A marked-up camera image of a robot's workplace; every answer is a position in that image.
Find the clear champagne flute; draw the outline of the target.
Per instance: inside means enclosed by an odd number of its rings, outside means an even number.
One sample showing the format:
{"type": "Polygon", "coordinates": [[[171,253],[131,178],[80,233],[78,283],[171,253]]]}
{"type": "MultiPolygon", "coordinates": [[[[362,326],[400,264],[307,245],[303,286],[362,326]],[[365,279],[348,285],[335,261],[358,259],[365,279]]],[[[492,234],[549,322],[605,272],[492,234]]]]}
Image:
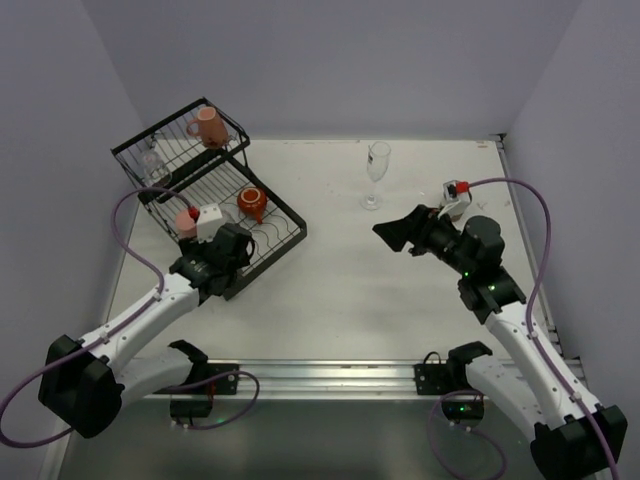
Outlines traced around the clear champagne flute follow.
{"type": "Polygon", "coordinates": [[[368,211],[377,210],[381,200],[376,193],[378,183],[386,175],[391,159],[391,147],[384,141],[375,141],[368,147],[366,173],[372,182],[372,190],[361,201],[361,205],[368,211]]]}

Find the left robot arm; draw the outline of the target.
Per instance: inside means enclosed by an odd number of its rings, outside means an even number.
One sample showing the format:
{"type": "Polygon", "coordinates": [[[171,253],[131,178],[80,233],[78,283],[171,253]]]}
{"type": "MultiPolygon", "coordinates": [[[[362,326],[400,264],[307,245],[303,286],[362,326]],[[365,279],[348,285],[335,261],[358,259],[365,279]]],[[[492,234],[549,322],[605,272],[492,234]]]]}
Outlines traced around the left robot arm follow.
{"type": "Polygon", "coordinates": [[[78,340],[49,347],[38,399],[84,438],[103,432],[120,411],[157,391],[213,393],[217,375],[192,344],[172,342],[160,355],[138,353],[174,321],[231,289],[255,250],[251,233],[233,223],[213,239],[179,243],[181,255],[159,284],[135,304],[78,340]]]}

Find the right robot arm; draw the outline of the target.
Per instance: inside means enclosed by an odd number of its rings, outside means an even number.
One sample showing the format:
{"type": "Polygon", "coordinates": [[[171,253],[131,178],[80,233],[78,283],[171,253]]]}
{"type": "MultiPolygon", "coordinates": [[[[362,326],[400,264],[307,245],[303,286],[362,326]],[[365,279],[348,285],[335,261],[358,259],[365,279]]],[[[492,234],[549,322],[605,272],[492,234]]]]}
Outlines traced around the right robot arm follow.
{"type": "Polygon", "coordinates": [[[373,231],[393,251],[427,253],[459,273],[465,307],[498,340],[518,371],[505,370],[480,342],[449,353],[456,388],[487,395],[527,438],[546,479],[584,479],[617,463],[628,422],[606,407],[571,371],[533,318],[526,297],[502,265],[499,224],[473,216],[457,229],[448,216],[425,205],[373,231]]]}

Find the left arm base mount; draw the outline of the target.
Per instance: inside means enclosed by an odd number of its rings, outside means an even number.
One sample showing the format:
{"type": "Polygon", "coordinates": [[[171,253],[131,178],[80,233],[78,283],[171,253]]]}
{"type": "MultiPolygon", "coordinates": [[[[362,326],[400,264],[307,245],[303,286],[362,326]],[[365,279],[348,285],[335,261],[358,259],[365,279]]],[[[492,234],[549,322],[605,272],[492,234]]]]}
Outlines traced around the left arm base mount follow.
{"type": "Polygon", "coordinates": [[[206,431],[218,429],[234,423],[256,405],[261,385],[258,378],[241,370],[235,363],[210,363],[208,356],[185,340],[177,340],[169,344],[171,352],[179,352],[191,363],[184,382],[179,385],[164,387],[157,391],[161,395],[196,395],[205,400],[172,400],[170,416],[178,425],[187,430],[206,431]],[[217,420],[210,425],[197,425],[195,418],[206,418],[213,412],[216,396],[232,396],[237,394],[239,380],[244,377],[254,383],[254,394],[249,403],[234,415],[217,420]]]}

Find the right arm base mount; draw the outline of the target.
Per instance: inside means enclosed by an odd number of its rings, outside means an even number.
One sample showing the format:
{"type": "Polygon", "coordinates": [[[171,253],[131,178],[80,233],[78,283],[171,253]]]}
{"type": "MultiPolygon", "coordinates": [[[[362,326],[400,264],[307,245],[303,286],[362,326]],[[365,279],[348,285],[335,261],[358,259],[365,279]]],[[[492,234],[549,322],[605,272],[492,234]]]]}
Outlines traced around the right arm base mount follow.
{"type": "MultiPolygon", "coordinates": [[[[453,392],[470,390],[465,367],[478,357],[492,354],[492,350],[480,341],[453,348],[446,359],[436,351],[429,352],[421,362],[413,365],[416,393],[444,397],[453,392]]],[[[477,426],[485,413],[484,397],[482,394],[474,394],[467,400],[460,396],[450,397],[441,404],[440,413],[454,424],[477,426]]]]}

